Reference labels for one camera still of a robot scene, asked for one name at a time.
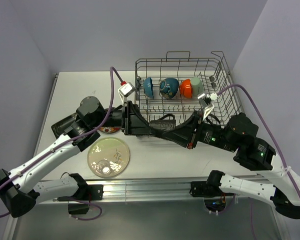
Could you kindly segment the dark brown mug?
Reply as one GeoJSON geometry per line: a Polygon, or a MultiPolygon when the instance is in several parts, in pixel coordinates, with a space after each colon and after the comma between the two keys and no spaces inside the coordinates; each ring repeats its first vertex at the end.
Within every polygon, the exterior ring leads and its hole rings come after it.
{"type": "Polygon", "coordinates": [[[175,115],[168,113],[157,120],[151,120],[149,126],[163,131],[172,130],[176,127],[175,115]]]}

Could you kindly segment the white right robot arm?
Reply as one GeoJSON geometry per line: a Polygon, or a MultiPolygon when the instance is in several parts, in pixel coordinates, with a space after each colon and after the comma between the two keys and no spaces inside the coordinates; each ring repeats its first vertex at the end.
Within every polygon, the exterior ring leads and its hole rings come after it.
{"type": "Polygon", "coordinates": [[[274,207],[281,215],[300,219],[300,177],[283,166],[279,154],[265,140],[256,136],[258,126],[244,114],[230,118],[225,127],[203,122],[195,111],[190,119],[161,134],[164,140],[193,149],[198,142],[235,153],[240,166],[263,176],[270,183],[256,183],[212,170],[206,181],[191,183],[193,197],[216,197],[239,194],[274,207]]]}

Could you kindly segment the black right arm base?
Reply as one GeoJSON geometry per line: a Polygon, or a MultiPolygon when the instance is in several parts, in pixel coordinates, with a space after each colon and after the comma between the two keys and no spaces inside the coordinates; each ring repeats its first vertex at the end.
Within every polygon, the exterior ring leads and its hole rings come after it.
{"type": "Polygon", "coordinates": [[[194,198],[203,198],[204,206],[211,215],[219,215],[235,202],[236,195],[221,190],[216,181],[192,181],[189,194],[194,198]]]}

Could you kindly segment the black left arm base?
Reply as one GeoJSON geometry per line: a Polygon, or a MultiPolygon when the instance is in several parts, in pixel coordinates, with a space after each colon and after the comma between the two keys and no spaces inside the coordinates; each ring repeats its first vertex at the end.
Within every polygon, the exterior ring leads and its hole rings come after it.
{"type": "Polygon", "coordinates": [[[103,213],[102,208],[94,203],[94,201],[102,200],[103,189],[104,186],[102,184],[87,185],[82,193],[75,196],[58,197],[57,201],[68,202],[68,213],[70,217],[80,221],[91,221],[99,218],[103,213]],[[81,217],[81,215],[86,215],[89,210],[97,210],[98,214],[91,218],[81,217]]]}

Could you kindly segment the orange plastic bowl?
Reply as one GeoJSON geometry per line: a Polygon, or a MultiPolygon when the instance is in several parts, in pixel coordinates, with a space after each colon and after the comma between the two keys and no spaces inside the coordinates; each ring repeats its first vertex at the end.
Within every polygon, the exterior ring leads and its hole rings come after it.
{"type": "Polygon", "coordinates": [[[192,86],[190,79],[185,79],[179,85],[180,94],[183,95],[185,98],[192,98],[192,86]]]}

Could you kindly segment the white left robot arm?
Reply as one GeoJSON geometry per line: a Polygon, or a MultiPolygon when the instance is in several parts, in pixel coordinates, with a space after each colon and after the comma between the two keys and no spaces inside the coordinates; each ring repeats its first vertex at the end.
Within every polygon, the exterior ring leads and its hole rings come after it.
{"type": "Polygon", "coordinates": [[[160,136],[131,101],[119,107],[103,108],[94,96],[84,98],[76,118],[61,135],[40,154],[10,171],[0,169],[0,199],[14,218],[28,213],[36,204],[56,198],[81,200],[88,185],[78,173],[64,179],[42,182],[42,178],[64,161],[83,152],[99,137],[100,127],[122,127],[131,136],[160,136]]]}

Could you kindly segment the blue ceramic bowl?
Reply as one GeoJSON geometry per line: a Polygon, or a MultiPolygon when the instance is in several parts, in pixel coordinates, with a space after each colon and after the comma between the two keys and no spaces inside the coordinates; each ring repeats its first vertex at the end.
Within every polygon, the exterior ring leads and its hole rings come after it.
{"type": "Polygon", "coordinates": [[[153,83],[152,83],[151,77],[145,78],[145,80],[143,82],[143,90],[144,90],[145,96],[147,96],[148,98],[151,98],[151,99],[154,98],[153,83]]]}

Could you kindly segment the light green cup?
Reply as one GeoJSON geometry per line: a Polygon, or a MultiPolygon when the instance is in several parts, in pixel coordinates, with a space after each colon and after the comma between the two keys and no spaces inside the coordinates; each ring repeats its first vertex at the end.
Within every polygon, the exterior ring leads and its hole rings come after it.
{"type": "Polygon", "coordinates": [[[190,84],[192,88],[192,96],[197,97],[204,91],[203,84],[200,78],[194,77],[190,79],[190,84]]]}

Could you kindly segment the dark bowl beige inside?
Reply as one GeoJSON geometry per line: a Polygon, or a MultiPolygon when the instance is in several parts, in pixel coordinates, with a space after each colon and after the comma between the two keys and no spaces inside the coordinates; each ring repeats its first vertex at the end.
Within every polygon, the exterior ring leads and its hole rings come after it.
{"type": "Polygon", "coordinates": [[[161,81],[160,85],[160,93],[161,95],[170,100],[175,97],[179,89],[179,82],[176,78],[166,78],[161,81]]]}

